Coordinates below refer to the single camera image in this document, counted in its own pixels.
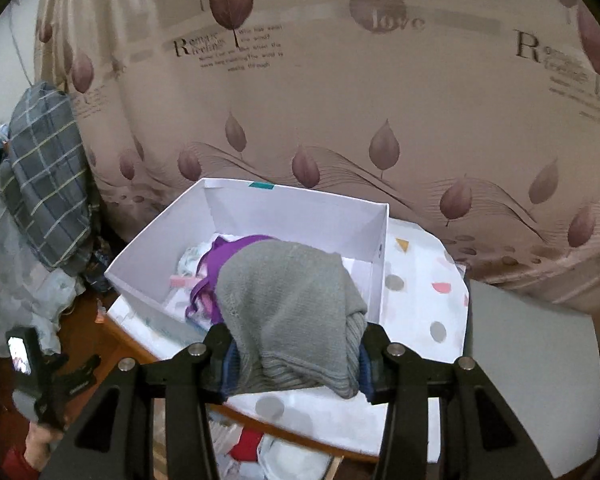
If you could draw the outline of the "person left hand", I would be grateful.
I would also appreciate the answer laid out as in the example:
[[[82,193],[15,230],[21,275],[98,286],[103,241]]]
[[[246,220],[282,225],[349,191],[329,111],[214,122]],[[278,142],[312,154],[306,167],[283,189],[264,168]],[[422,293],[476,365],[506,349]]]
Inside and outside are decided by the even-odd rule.
[[[52,454],[52,447],[64,436],[61,430],[30,422],[24,442],[23,459],[35,471],[41,472]]]

